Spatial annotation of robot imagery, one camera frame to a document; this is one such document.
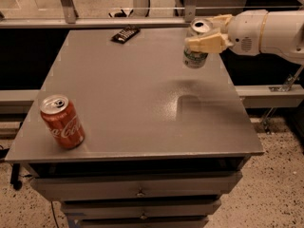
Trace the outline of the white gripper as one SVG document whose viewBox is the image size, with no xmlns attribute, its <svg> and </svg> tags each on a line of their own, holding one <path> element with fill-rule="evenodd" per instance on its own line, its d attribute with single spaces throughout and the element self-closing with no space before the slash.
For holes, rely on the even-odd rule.
<svg viewBox="0 0 304 228">
<path fill-rule="evenodd" d="M 184 42 L 198 52 L 222 53 L 230 48 L 237 55 L 256 56 L 267 14 L 267 10 L 259 9 L 246 10 L 235 17 L 232 14 L 208 17 L 214 29 L 203 35 L 185 38 Z"/>
</svg>

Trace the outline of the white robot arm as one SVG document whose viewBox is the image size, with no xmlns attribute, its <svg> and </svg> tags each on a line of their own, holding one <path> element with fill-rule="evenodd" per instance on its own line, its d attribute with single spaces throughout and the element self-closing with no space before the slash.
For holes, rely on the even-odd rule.
<svg viewBox="0 0 304 228">
<path fill-rule="evenodd" d="M 294 64 L 304 62 L 304 11 L 246 10 L 238 15 L 207 18 L 209 30 L 191 35 L 185 44 L 191 51 L 237 55 L 274 54 Z"/>
</svg>

